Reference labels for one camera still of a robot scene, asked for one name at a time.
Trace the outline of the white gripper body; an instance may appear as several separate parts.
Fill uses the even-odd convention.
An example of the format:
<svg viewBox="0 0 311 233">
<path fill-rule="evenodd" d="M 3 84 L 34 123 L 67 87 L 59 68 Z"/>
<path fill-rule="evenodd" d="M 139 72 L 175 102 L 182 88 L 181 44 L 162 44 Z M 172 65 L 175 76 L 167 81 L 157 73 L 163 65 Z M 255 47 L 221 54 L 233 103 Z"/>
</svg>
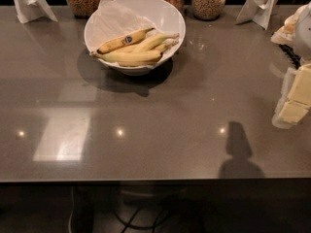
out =
<svg viewBox="0 0 311 233">
<path fill-rule="evenodd" d="M 282 88 L 281 88 L 281 98 L 280 98 L 279 102 L 280 101 L 291 101 L 288 99 L 288 94 L 289 94 L 291 87 L 294 83 L 294 77 L 295 77 L 295 73 L 297 70 L 295 70 L 293 68 L 288 69 L 288 71 L 284 77 L 284 80 L 283 80 L 283 84 L 282 84 Z"/>
</svg>

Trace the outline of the padded gripper finger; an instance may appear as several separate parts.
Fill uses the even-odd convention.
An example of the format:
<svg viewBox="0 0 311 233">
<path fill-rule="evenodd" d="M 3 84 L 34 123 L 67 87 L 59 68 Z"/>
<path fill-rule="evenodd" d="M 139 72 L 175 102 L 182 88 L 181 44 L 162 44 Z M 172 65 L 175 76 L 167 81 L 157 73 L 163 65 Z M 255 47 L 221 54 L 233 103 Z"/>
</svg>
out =
<svg viewBox="0 0 311 233">
<path fill-rule="evenodd" d="M 311 106 L 311 64 L 302 65 L 296 71 L 288 99 Z"/>
<path fill-rule="evenodd" d="M 280 101 L 272 117 L 272 124 L 281 129 L 290 129 L 296 126 L 308 112 L 308 108 L 296 102 Z"/>
</svg>

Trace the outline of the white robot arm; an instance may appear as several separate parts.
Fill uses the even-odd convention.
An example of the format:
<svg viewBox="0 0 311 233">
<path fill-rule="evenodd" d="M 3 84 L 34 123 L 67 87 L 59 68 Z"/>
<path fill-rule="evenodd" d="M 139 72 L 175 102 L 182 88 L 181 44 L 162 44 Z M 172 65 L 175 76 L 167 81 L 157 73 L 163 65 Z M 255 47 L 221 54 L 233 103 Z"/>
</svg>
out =
<svg viewBox="0 0 311 233">
<path fill-rule="evenodd" d="M 300 57 L 298 68 L 289 68 L 284 76 L 272 118 L 274 126 L 289 129 L 311 111 L 311 2 L 288 17 L 271 42 L 291 47 Z"/>
</svg>

